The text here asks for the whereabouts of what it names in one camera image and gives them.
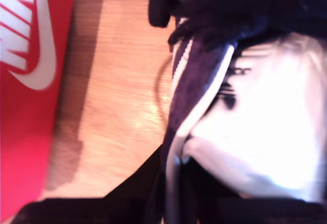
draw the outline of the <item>wooden surface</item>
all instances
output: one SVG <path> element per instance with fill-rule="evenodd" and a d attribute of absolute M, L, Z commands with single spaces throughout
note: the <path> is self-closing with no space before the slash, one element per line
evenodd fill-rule
<path fill-rule="evenodd" d="M 168 29 L 148 0 L 75 0 L 44 196 L 103 196 L 162 143 L 170 102 Z"/>

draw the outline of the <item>nike shoebox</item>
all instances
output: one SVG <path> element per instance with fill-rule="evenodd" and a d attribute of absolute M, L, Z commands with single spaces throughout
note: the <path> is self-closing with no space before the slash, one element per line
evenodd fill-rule
<path fill-rule="evenodd" d="M 1 0 L 1 220 L 44 189 L 74 0 Z"/>

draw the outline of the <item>shoe upper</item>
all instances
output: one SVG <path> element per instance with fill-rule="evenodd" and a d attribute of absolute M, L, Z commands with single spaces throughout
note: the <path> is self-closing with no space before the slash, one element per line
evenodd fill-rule
<path fill-rule="evenodd" d="M 322 201 L 326 54 L 295 33 L 243 50 L 183 155 L 246 195 Z"/>

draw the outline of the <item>dark shoelace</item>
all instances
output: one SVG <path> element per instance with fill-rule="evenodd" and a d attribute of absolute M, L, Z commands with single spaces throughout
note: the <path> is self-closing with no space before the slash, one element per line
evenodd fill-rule
<path fill-rule="evenodd" d="M 170 45 L 201 31 L 207 41 L 233 43 L 267 30 L 327 37 L 327 0 L 149 0 L 149 22 L 166 27 L 170 16 L 186 17 Z"/>

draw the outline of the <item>white swoosh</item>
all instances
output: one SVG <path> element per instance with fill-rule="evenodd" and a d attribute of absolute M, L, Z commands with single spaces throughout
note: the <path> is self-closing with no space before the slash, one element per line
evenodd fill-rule
<path fill-rule="evenodd" d="M 39 23 L 40 58 L 36 68 L 28 74 L 11 72 L 19 81 L 33 90 L 49 87 L 56 75 L 56 50 L 53 38 L 48 0 L 36 0 Z"/>

